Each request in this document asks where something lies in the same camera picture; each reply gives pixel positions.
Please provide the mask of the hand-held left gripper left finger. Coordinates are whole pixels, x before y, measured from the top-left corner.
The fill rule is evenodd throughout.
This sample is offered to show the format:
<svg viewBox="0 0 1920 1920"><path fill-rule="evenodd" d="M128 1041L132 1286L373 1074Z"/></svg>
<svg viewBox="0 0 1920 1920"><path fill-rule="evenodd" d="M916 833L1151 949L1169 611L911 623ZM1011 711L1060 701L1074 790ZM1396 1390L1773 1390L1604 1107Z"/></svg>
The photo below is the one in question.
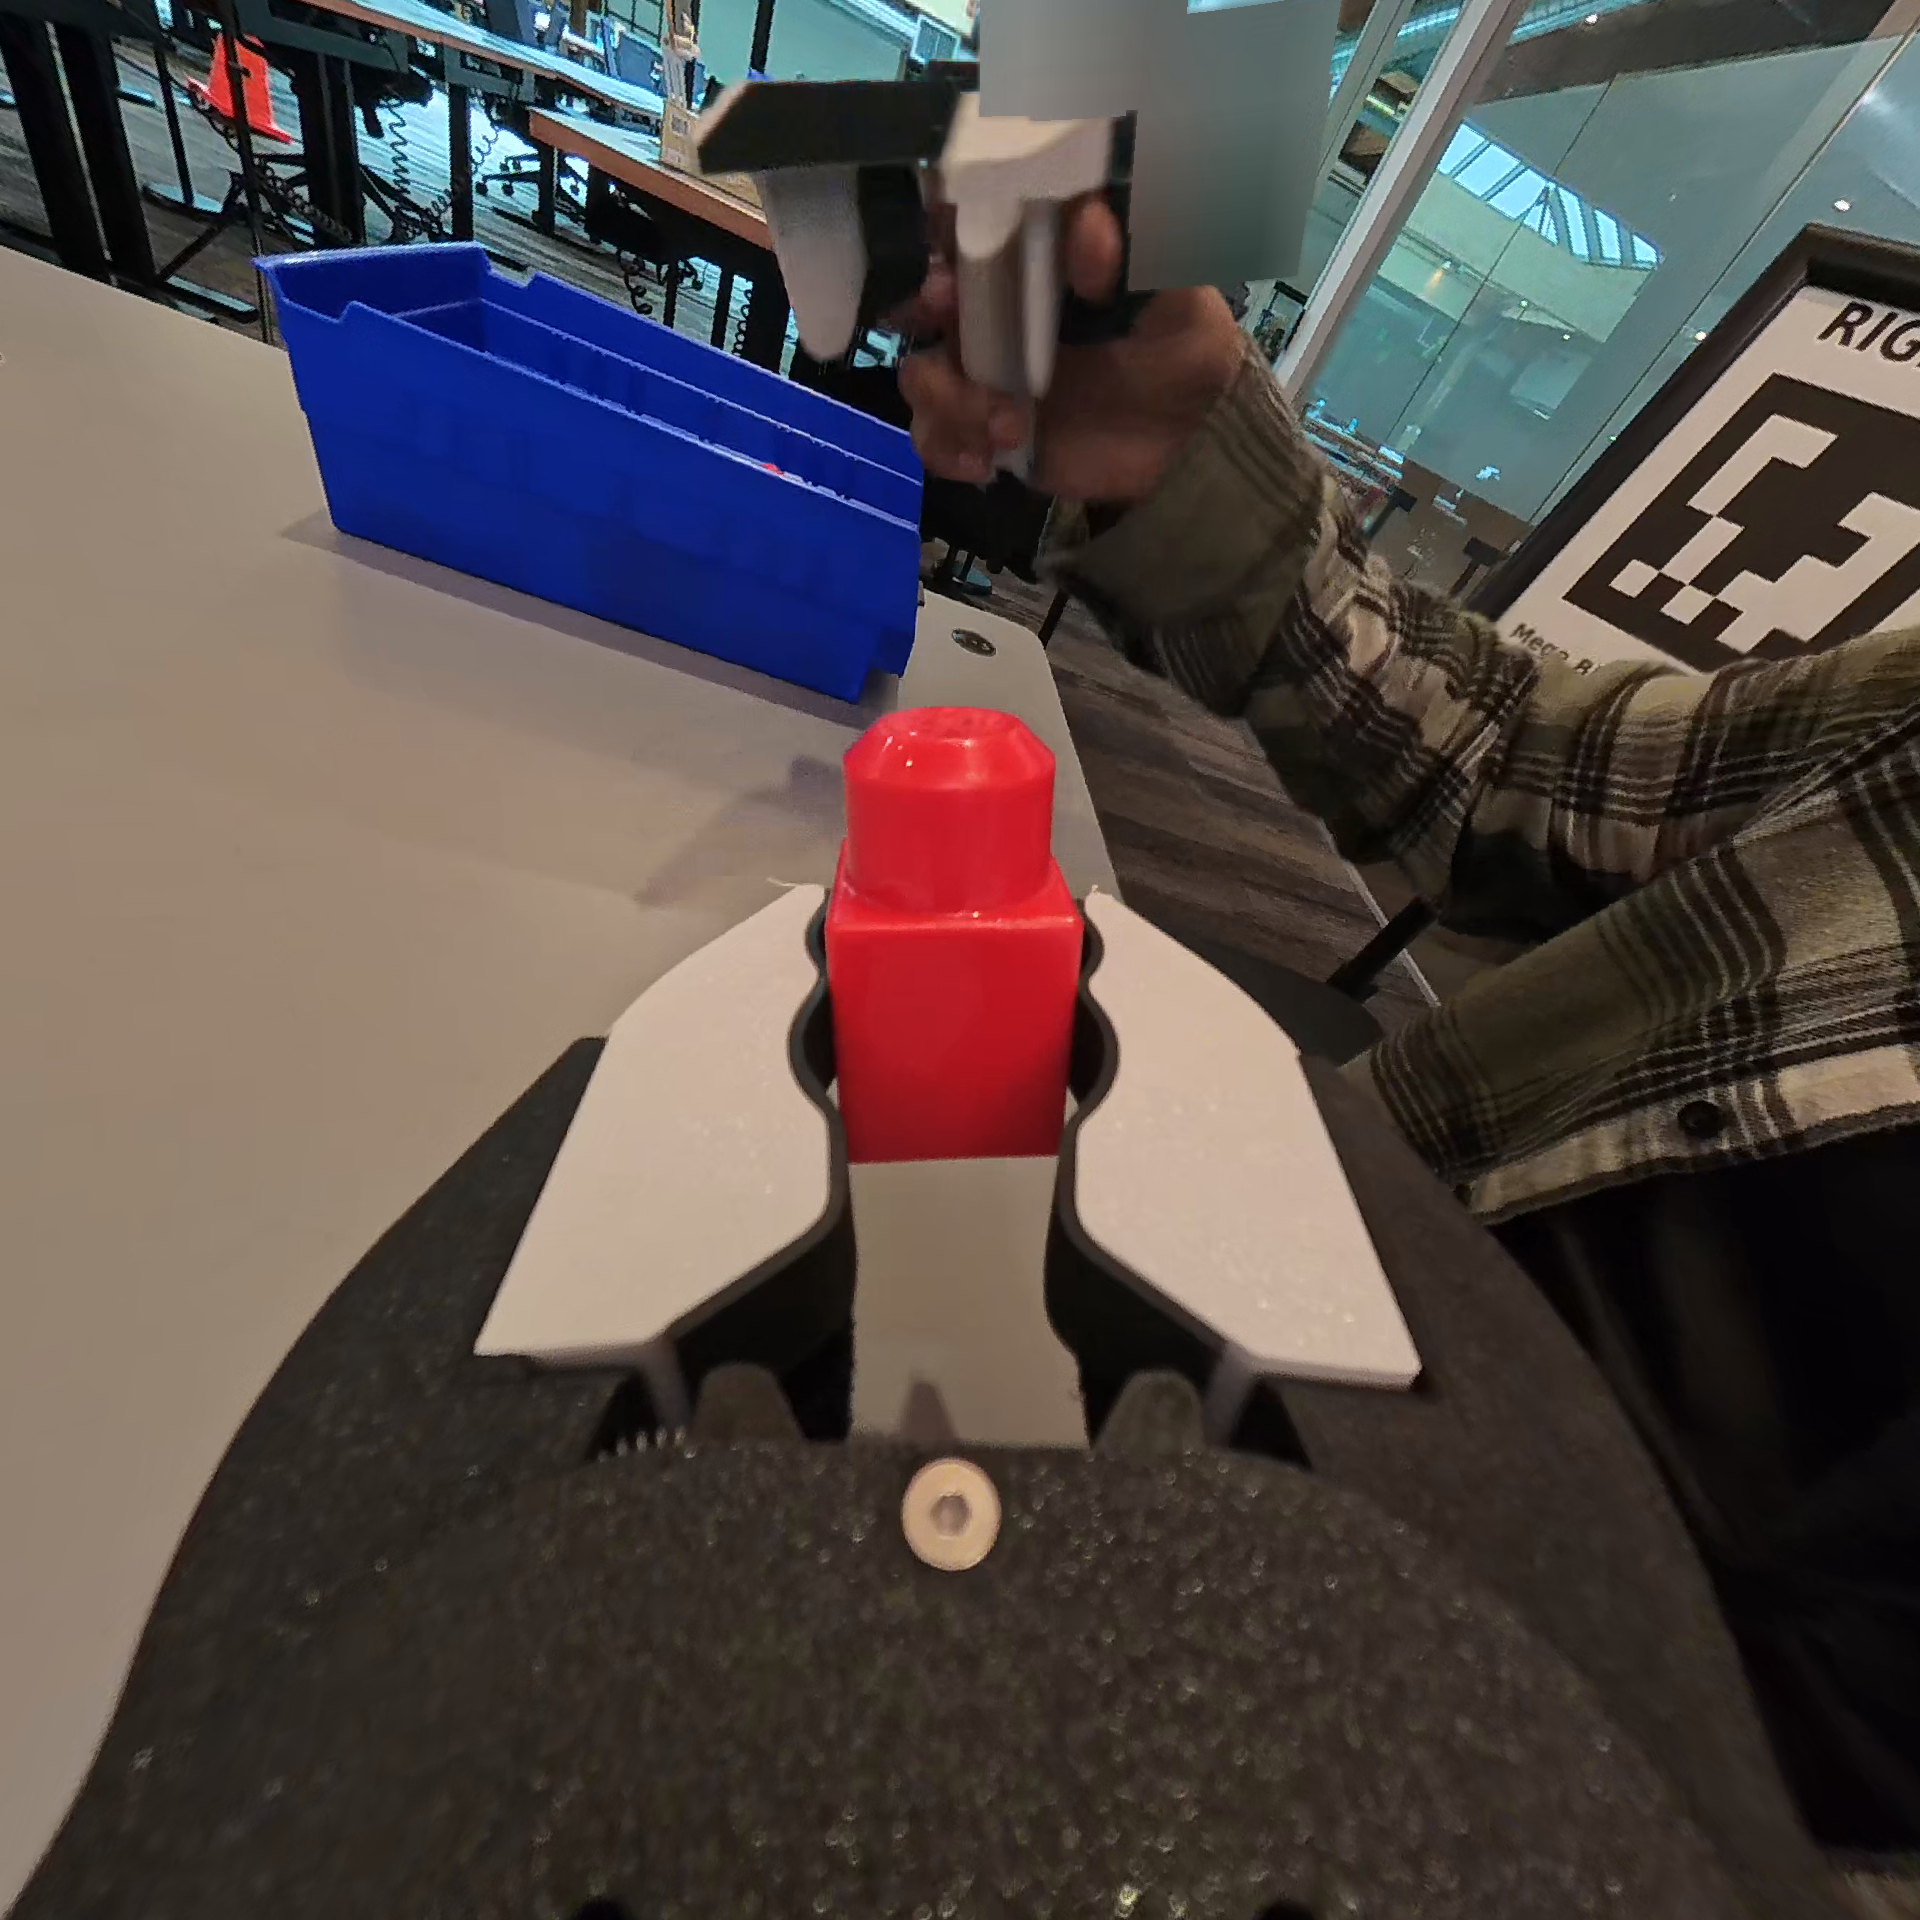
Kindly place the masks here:
<svg viewBox="0 0 1920 1920"><path fill-rule="evenodd" d="M695 952L612 1023L474 1353L635 1376L690 1411L729 1365L851 1344L848 1145L831 1095L825 887Z"/></svg>

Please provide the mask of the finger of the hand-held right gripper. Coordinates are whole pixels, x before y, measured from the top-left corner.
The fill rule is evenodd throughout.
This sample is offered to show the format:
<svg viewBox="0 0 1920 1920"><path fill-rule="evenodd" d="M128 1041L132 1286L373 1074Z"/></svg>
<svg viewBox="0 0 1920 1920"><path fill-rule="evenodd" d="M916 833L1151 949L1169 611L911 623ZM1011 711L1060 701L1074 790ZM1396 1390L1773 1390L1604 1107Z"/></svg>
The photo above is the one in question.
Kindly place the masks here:
<svg viewBox="0 0 1920 1920"><path fill-rule="evenodd" d="M791 174L842 166L842 83L744 81L701 110L693 152L704 174Z"/></svg>

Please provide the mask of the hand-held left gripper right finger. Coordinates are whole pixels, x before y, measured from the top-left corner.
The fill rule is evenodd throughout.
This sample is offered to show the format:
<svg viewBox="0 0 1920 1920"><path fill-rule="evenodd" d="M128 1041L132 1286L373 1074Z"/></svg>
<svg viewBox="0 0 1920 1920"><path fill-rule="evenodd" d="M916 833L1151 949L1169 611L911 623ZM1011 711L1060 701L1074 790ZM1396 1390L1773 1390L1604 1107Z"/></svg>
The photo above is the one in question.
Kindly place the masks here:
<svg viewBox="0 0 1920 1920"><path fill-rule="evenodd" d="M1048 1321L1088 1427L1175 1375L1208 1439L1269 1386L1405 1395L1424 1362L1296 1041L1111 894L1084 901Z"/></svg>

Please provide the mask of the red mega block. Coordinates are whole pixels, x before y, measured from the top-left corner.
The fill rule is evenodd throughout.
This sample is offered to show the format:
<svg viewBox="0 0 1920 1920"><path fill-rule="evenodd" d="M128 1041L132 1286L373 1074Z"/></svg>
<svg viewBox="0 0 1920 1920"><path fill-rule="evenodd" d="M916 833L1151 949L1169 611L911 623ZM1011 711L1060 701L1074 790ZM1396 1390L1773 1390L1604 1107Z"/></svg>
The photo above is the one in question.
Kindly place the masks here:
<svg viewBox="0 0 1920 1920"><path fill-rule="evenodd" d="M823 952L852 1165L1058 1152L1085 931L1055 787L996 710L900 710L848 751Z"/></svg>

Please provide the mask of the blue plastic bin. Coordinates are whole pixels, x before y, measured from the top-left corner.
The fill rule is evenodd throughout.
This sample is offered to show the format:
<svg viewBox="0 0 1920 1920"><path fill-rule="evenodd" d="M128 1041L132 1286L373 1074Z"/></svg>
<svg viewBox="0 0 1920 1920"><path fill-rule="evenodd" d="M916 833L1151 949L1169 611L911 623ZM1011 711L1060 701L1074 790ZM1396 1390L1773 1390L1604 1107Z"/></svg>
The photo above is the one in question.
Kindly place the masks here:
<svg viewBox="0 0 1920 1920"><path fill-rule="evenodd" d="M477 245L256 269L344 536L845 705L906 672L900 427Z"/></svg>

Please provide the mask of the person's right forearm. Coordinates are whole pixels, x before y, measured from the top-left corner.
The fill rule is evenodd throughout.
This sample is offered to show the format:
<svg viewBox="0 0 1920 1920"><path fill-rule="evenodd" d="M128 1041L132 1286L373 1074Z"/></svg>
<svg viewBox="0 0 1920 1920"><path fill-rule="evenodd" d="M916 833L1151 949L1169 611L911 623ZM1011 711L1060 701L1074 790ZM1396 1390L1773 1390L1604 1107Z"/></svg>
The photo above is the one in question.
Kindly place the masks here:
<svg viewBox="0 0 1920 1920"><path fill-rule="evenodd" d="M1452 931L1543 947L1696 871L1738 949L1916 971L1916 634L1709 677L1549 661L1369 553L1250 353L1147 493L1058 493L1063 578Z"/></svg>

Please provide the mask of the person's right hand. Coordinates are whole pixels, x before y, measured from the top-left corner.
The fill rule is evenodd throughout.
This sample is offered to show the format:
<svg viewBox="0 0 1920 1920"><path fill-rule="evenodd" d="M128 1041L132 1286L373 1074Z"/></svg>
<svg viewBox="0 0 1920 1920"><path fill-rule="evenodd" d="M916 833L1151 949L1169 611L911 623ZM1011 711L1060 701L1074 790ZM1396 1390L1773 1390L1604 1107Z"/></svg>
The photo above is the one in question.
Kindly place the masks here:
<svg viewBox="0 0 1920 1920"><path fill-rule="evenodd" d="M928 275L897 323L924 345L904 359L899 390L922 464L941 481L987 485L1002 453L1028 449L1033 490L1132 506L1151 497L1242 369L1229 302L1202 283L1157 293L1114 344L1060 351L1045 401L995 392L963 366L956 269L954 210L937 206Z"/></svg>

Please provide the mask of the wooden office desk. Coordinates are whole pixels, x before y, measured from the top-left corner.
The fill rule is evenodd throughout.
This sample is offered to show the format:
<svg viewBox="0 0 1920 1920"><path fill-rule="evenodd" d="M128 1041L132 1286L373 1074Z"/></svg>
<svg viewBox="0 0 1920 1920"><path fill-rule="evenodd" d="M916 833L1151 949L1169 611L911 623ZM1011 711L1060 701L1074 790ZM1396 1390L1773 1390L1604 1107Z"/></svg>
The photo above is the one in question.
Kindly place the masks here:
<svg viewBox="0 0 1920 1920"><path fill-rule="evenodd" d="M680 313L680 269L708 264L721 275L711 345L784 373L791 304L755 199L665 168L659 144L639 130L545 109L529 113L529 130L555 161L585 163L589 240L659 266L664 323Z"/></svg>

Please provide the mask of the person's torso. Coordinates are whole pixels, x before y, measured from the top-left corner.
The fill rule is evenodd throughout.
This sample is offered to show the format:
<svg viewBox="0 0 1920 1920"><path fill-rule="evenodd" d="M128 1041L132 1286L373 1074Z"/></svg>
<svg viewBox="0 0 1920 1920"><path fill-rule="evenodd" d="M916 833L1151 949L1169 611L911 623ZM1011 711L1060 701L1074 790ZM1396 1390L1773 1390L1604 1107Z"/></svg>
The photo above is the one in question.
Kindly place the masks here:
<svg viewBox="0 0 1920 1920"><path fill-rule="evenodd" d="M1655 1456L1792 1797L1916 1855L1916 831L1777 818L1357 1070Z"/></svg>

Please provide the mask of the black tripod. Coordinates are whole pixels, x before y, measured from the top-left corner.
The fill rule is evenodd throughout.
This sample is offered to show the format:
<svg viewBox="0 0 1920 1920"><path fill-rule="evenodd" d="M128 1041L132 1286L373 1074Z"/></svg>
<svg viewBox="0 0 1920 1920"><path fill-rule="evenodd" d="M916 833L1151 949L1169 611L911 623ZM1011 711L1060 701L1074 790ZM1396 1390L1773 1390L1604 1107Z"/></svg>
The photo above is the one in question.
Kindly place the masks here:
<svg viewBox="0 0 1920 1920"><path fill-rule="evenodd" d="M282 146L260 133L243 136L220 115L201 118L201 125L225 144L229 185L212 210L186 213L194 232L159 264L159 286L215 307L252 307L241 295L217 295L194 282L201 256L229 234L247 242L247 258L265 256L275 245L293 253L357 250L367 240L347 217L353 210L340 206L336 152L327 136Z"/></svg>

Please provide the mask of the orange cone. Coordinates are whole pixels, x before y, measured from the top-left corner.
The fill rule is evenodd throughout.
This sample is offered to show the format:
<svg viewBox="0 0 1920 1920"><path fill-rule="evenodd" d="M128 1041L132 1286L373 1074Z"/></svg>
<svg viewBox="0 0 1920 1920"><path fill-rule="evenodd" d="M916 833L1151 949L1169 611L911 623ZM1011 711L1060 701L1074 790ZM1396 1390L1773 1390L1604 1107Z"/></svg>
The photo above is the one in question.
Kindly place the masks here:
<svg viewBox="0 0 1920 1920"><path fill-rule="evenodd" d="M282 126L272 103L272 70L265 47L247 34L215 33L208 72L186 83L187 102L227 130L247 129L276 149L293 149L297 138Z"/></svg>

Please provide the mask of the framed marker sign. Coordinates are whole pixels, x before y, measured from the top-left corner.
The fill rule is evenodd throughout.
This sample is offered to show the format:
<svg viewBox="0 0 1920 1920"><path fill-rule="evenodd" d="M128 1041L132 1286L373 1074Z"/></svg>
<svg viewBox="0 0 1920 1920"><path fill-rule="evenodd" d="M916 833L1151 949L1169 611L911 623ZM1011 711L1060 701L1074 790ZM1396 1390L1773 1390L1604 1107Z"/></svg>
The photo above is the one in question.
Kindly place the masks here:
<svg viewBox="0 0 1920 1920"><path fill-rule="evenodd" d="M1473 606L1581 674L1916 626L1916 248L1804 229Z"/></svg>

